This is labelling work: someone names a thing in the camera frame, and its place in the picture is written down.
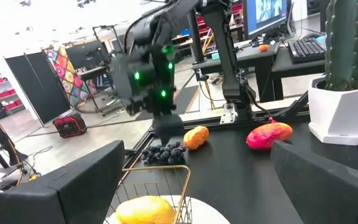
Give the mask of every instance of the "bunch of grapes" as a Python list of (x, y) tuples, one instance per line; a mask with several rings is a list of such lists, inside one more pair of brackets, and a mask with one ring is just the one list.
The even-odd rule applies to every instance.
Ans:
[(151, 164), (153, 162), (159, 162), (161, 164), (184, 164), (185, 158), (183, 153), (187, 150), (186, 146), (180, 146), (180, 142), (175, 144), (167, 144), (165, 147), (147, 146), (142, 150), (142, 160), (144, 164)]

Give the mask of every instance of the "mango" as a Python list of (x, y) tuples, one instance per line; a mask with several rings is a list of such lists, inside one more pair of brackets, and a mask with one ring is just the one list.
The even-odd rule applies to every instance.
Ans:
[(195, 150), (204, 144), (205, 141), (208, 140), (208, 137), (208, 128), (204, 126), (197, 126), (185, 134), (183, 137), (183, 143), (190, 150)]
[(118, 205), (116, 218), (121, 224), (172, 224), (175, 211), (165, 199), (149, 195)]
[(274, 141), (287, 140), (292, 135), (292, 128), (285, 123), (264, 124), (255, 128), (247, 136), (251, 149), (268, 150)]

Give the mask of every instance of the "gold wire basket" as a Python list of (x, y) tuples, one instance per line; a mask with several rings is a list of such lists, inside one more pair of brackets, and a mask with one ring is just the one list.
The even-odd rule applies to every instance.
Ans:
[(158, 166), (123, 169), (123, 178), (110, 204), (115, 212), (118, 205), (136, 197), (154, 195), (167, 200), (175, 210), (173, 224), (191, 224), (189, 196), (190, 168), (187, 166)]

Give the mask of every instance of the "black keyboard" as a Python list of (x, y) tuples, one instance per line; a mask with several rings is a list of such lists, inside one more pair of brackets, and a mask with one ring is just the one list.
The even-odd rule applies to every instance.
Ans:
[(325, 59), (325, 48), (315, 38), (289, 41), (288, 48), (292, 63), (311, 62)]

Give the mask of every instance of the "portable generator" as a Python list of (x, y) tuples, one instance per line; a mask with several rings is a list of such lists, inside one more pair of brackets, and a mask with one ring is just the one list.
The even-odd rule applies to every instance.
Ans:
[(57, 118), (53, 121), (53, 125), (55, 125), (62, 138), (82, 135), (88, 129), (79, 113)]

